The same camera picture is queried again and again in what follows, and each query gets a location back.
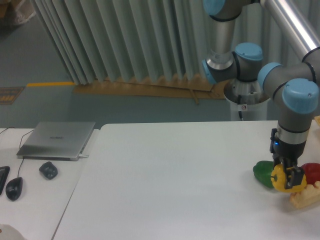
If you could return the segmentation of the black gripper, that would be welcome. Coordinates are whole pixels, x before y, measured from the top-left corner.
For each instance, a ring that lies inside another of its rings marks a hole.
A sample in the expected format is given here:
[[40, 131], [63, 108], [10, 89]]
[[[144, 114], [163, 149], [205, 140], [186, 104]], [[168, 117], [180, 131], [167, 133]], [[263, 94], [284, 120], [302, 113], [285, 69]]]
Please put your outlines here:
[[307, 141], [307, 132], [290, 132], [282, 127], [273, 128], [270, 136], [270, 148], [273, 159], [273, 171], [285, 173], [285, 189], [301, 186], [304, 170], [298, 167], [298, 158], [303, 154]]

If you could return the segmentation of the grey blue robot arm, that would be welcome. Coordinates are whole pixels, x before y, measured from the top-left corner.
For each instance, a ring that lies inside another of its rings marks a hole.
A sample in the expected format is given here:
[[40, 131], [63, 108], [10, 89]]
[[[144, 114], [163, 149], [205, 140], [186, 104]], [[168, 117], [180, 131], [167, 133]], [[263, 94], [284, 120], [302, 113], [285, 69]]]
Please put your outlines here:
[[207, 15], [216, 22], [214, 43], [202, 61], [205, 77], [211, 84], [236, 79], [255, 83], [280, 108], [277, 127], [272, 129], [270, 152], [273, 158], [271, 182], [285, 193], [302, 191], [307, 180], [298, 166], [317, 109], [320, 94], [320, 39], [289, 0], [262, 0], [260, 5], [269, 11], [289, 44], [300, 59], [291, 67], [271, 62], [262, 65], [262, 51], [250, 43], [231, 49], [236, 18], [249, 0], [205, 0]]

